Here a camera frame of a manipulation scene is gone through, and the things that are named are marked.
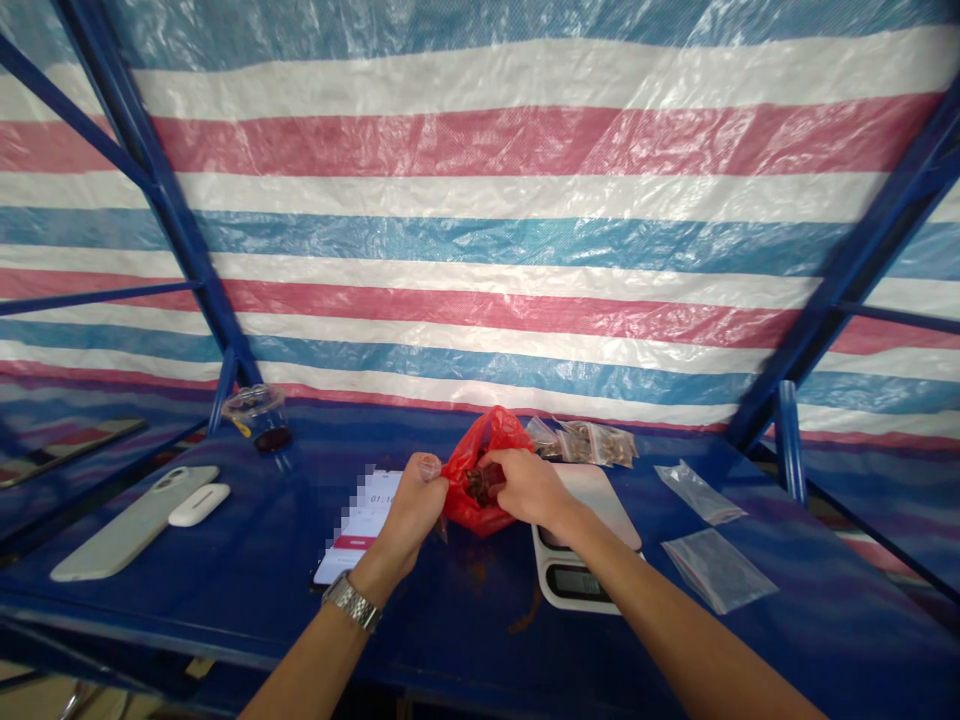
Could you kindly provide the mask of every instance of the digital kitchen scale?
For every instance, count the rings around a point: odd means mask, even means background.
[[[570,494],[597,514],[631,550],[643,544],[607,474],[596,465],[554,465]],[[545,528],[532,525],[533,550],[543,596],[561,610],[619,615],[620,611],[577,554]]]

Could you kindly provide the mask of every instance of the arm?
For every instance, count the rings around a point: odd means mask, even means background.
[[[413,569],[420,544],[447,496],[440,461],[414,453],[403,471],[383,531],[350,573],[350,584],[381,610]],[[320,720],[333,714],[369,635],[336,605],[325,604],[240,715],[242,720]]]
[[[507,478],[491,488],[500,507],[546,527],[580,556],[692,718],[824,717],[574,499],[550,463],[526,450],[496,450],[480,464],[492,462],[503,466]]]

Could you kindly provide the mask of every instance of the red plastic bag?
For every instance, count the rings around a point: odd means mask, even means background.
[[[467,430],[467,434],[457,443],[450,462],[443,466],[441,474],[450,481],[443,514],[468,530],[473,530],[480,537],[487,537],[512,523],[514,518],[497,505],[482,508],[476,500],[467,495],[466,473],[476,466],[477,453],[481,448],[523,448],[533,452],[533,442],[517,416],[497,405],[477,418]]]

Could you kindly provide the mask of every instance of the striped tarp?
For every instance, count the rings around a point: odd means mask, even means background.
[[[719,429],[960,67],[947,0],[110,0],[265,376]],[[0,26],[104,127],[45,3]],[[0,295],[179,277],[139,191],[0,76]],[[874,302],[960,316],[960,194]],[[0,369],[209,384],[192,298],[0,322]],[[809,436],[960,443],[960,342],[855,320]]]

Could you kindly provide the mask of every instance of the wristwatch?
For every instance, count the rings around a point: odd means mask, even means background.
[[[349,572],[349,570],[344,570],[337,575],[337,579],[323,593],[323,604],[332,602],[356,620],[360,627],[369,633],[373,633],[383,613],[377,609],[376,605],[354,589],[347,579]]]

